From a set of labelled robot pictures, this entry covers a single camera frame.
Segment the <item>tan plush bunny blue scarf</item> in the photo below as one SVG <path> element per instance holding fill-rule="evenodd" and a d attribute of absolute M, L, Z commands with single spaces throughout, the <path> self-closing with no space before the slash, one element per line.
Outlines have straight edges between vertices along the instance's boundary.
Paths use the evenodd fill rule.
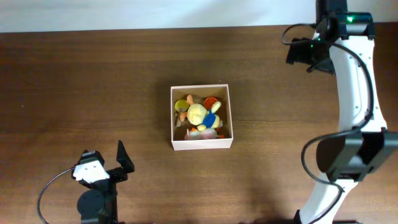
<path fill-rule="evenodd" d="M 188 95 L 186 102 L 188 108 L 179 114 L 178 119 L 181 122 L 187 120 L 190 124 L 197 127 L 197 130 L 202 132 L 205 129 L 217 129 L 222 127 L 223 122 L 216 112 L 221 107 L 221 102 L 216 100 L 207 109 L 204 105 L 195 103 L 192 95 Z"/>

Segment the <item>white cardboard box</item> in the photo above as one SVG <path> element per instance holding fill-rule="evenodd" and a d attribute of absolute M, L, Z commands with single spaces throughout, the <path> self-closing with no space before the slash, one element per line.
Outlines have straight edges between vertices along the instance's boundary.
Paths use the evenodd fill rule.
<path fill-rule="evenodd" d="M 215 129 L 218 134 L 225 136 L 223 139 L 207 139 L 186 141 L 185 134 L 188 129 L 197 128 L 185 120 L 181 127 L 175 126 L 174 104 L 178 100 L 186 100 L 188 95 L 192 95 L 195 103 L 204 105 L 208 97 L 215 97 L 221 102 L 221 107 L 216 114 L 221 118 L 223 125 Z M 229 88 L 223 85 L 191 85 L 191 86 L 172 86 L 170 88 L 170 119 L 171 119 L 171 143 L 176 151 L 193 149 L 221 149 L 229 148 L 233 142 L 233 124 L 231 118 L 231 107 L 229 98 Z"/>

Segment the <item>pink duck toy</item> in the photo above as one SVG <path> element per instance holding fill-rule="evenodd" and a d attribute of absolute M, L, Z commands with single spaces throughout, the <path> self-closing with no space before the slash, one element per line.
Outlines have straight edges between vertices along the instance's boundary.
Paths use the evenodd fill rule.
<path fill-rule="evenodd" d="M 186 141 L 196 141 L 196 140 L 207 140 L 207 139 L 223 139 L 224 135 L 218 134 L 215 129 L 208 128 L 203 131 L 199 131 L 195 128 L 187 130 L 184 140 Z"/>

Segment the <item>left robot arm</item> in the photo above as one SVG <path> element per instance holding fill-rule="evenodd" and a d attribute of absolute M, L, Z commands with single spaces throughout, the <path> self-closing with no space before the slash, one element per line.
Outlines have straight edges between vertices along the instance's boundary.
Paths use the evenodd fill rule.
<path fill-rule="evenodd" d="M 100 152 L 85 150 L 72 169 L 72 179 L 88 188 L 77 201 L 82 223 L 119 223 L 116 185 L 135 171 L 122 141 L 118 141 L 116 161 L 119 167 L 106 170 Z"/>

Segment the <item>yellow rattle drum toy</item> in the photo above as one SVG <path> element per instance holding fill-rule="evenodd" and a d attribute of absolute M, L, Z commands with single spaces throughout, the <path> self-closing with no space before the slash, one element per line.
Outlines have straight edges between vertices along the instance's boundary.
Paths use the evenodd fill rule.
<path fill-rule="evenodd" d="M 187 111 L 189 109 L 187 100 L 178 100 L 174 104 L 175 109 L 175 126 L 181 127 L 182 123 L 187 119 Z"/>

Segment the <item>orange lattice ball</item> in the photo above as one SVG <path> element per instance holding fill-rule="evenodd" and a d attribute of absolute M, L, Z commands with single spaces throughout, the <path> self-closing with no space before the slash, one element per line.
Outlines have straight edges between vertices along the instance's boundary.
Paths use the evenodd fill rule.
<path fill-rule="evenodd" d="M 204 107 L 205 107 L 207 110 L 210 110 L 210 109 L 212 108 L 212 106 L 213 106 L 216 102 L 218 102 L 217 98 L 212 97 L 212 96 L 211 96 L 211 97 L 208 97 L 208 98 L 206 98 L 205 101 L 204 101 Z"/>

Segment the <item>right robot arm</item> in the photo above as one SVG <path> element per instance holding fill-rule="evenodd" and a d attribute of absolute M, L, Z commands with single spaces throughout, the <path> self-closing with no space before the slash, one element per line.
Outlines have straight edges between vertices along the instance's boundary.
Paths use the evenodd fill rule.
<path fill-rule="evenodd" d="M 397 150 L 397 133 L 387 128 L 377 97 L 373 54 L 375 28 L 368 12 L 351 12 L 346 1 L 318 0 L 312 38 L 288 42 L 287 63 L 307 65 L 336 77 L 339 123 L 336 133 L 312 139 L 318 174 L 294 223 L 335 222 L 346 196 Z"/>

